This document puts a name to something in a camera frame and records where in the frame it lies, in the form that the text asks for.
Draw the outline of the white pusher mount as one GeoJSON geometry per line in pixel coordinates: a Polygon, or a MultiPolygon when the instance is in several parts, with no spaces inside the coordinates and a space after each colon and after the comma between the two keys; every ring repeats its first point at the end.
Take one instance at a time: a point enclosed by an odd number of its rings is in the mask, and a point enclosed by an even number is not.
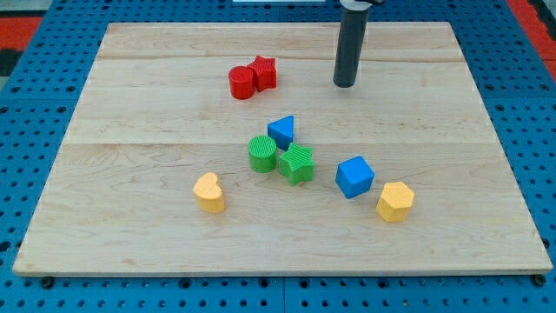
{"type": "Polygon", "coordinates": [[[371,6],[382,5],[385,0],[340,0],[340,4],[347,10],[368,10],[371,6]]]}

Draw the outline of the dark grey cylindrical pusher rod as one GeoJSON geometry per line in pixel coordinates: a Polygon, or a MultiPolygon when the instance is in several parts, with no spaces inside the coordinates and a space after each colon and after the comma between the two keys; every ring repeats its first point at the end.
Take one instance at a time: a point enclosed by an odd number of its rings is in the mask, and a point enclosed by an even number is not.
{"type": "Polygon", "coordinates": [[[369,11],[370,8],[347,10],[342,7],[333,75],[334,84],[340,88],[349,88],[355,83],[369,11]]]}

